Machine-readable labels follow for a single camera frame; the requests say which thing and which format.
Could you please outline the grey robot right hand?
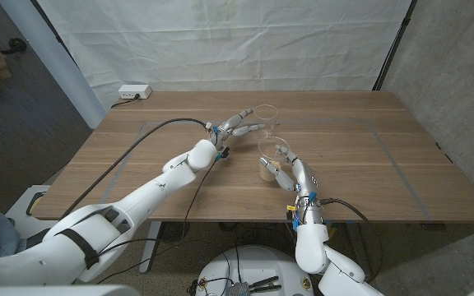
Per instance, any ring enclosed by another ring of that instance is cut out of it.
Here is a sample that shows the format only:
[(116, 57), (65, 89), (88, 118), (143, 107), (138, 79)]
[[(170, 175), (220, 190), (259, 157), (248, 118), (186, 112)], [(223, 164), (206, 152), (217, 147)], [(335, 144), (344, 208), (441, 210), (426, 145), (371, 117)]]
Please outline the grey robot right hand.
[(295, 192), (298, 197), (310, 197), (312, 193), (318, 191), (318, 182), (314, 172), (302, 159), (285, 146), (276, 145), (276, 152), (279, 152), (281, 158), (291, 165), (295, 180), (265, 157), (260, 157), (259, 163), (274, 176), (282, 189)]

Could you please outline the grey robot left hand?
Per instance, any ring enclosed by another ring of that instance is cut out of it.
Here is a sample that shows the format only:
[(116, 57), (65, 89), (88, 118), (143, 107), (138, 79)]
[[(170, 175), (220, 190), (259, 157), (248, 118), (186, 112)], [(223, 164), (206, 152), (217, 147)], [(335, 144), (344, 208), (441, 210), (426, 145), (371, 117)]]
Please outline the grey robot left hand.
[(207, 123), (206, 129), (208, 132), (209, 141), (215, 146), (217, 150), (221, 149), (224, 145), (224, 142), (230, 136), (243, 136), (244, 134), (252, 131), (257, 131), (265, 128), (264, 123), (253, 124), (242, 126), (244, 118), (254, 113), (253, 108), (245, 109), (240, 113), (230, 117), (224, 121), (221, 125), (214, 126), (211, 123)]

